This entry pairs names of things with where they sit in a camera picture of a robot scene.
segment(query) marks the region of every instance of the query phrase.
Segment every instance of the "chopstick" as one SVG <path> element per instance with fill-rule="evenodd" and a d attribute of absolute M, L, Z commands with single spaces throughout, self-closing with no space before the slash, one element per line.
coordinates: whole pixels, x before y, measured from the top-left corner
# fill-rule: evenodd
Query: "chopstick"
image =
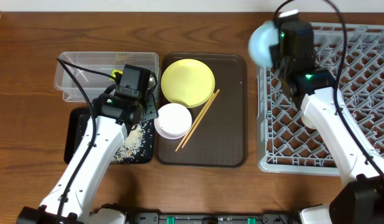
<path fill-rule="evenodd" d="M 199 115 L 197 115 L 196 119 L 194 120 L 192 126 L 190 127 L 189 131 L 185 134 L 185 136 L 182 138 L 181 142 L 179 143 L 177 149 L 175 149 L 175 152 L 178 151 L 180 145 L 182 145 L 182 143 L 185 141 L 185 139 L 187 138 L 187 136 L 189 135 L 190 131 L 193 129 L 193 127 L 196 125 L 196 122 L 200 119 L 201 115 L 203 114 L 203 112 L 205 111 L 206 107 L 208 106 L 208 104 L 212 101 L 212 98 L 215 96 L 215 93 L 212 93 L 210 98 L 207 100 L 207 102 L 205 103 L 203 109 L 200 111 Z"/>
<path fill-rule="evenodd" d="M 197 126 L 200 124 L 200 121 L 203 119 L 204 115 L 205 115 L 205 112 L 208 111 L 208 109 L 210 108 L 212 102 L 215 100 L 215 97 L 217 97 L 219 93 L 219 89 L 217 90 L 217 92 L 215 92 L 215 95 L 212 97 L 212 100 L 208 103 L 208 106 L 205 108 L 204 112 L 202 113 L 202 115 L 200 116 L 200 119 L 196 122 L 196 125 L 193 127 L 192 131 L 190 132 L 190 134 L 187 136 L 187 139 L 185 141 L 185 143 L 182 145 L 182 148 L 186 145 L 187 141 L 189 140 L 189 138 L 191 137 L 191 135 L 193 134 L 194 130 L 196 130 Z"/>

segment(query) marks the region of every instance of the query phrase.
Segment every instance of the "wire rack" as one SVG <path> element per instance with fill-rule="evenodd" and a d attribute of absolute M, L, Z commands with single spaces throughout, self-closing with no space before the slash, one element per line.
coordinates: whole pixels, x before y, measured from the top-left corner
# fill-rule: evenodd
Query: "wire rack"
<path fill-rule="evenodd" d="M 312 23 L 316 65 L 337 74 L 342 53 L 340 24 Z M 347 56 L 340 89 L 352 116 L 384 157 L 384 26 L 347 24 Z M 283 94 L 279 71 L 258 74 L 258 166 L 265 172 L 339 175 L 316 130 Z"/>

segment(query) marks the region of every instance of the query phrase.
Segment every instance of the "brown tabletop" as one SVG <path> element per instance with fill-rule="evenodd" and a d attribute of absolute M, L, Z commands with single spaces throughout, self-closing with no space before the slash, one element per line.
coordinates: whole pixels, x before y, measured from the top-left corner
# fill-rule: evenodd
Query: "brown tabletop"
<path fill-rule="evenodd" d="M 237 169 L 109 166 L 94 208 L 118 202 L 135 210 L 261 213 L 330 202 L 336 177 L 268 174 L 256 158 L 257 82 L 248 39 L 272 13 L 19 13 L 0 21 L 0 223 L 14 223 L 23 206 L 37 208 L 66 164 L 68 117 L 83 104 L 54 89 L 55 57 L 64 51 L 237 54 L 248 67 L 248 158 Z M 335 14 L 304 13 L 312 22 Z M 345 14 L 351 24 L 384 24 L 384 14 Z"/>

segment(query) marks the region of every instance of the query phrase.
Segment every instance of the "small white bowl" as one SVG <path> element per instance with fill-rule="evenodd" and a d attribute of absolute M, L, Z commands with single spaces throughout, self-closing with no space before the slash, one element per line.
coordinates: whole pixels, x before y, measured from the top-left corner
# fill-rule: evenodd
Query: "small white bowl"
<path fill-rule="evenodd" d="M 180 104 L 169 103 L 160 108 L 158 112 L 159 117 L 154 120 L 154 127 L 164 138 L 181 138 L 192 125 L 192 115 L 185 106 Z"/>

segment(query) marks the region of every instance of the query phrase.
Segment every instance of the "yellow plate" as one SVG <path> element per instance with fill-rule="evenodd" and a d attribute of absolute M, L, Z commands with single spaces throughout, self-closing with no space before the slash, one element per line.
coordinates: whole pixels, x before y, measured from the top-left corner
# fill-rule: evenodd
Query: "yellow plate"
<path fill-rule="evenodd" d="M 214 74 L 206 64 L 198 60 L 176 61 L 162 75 L 161 89 L 167 100 L 188 108 L 205 103 L 214 88 Z"/>

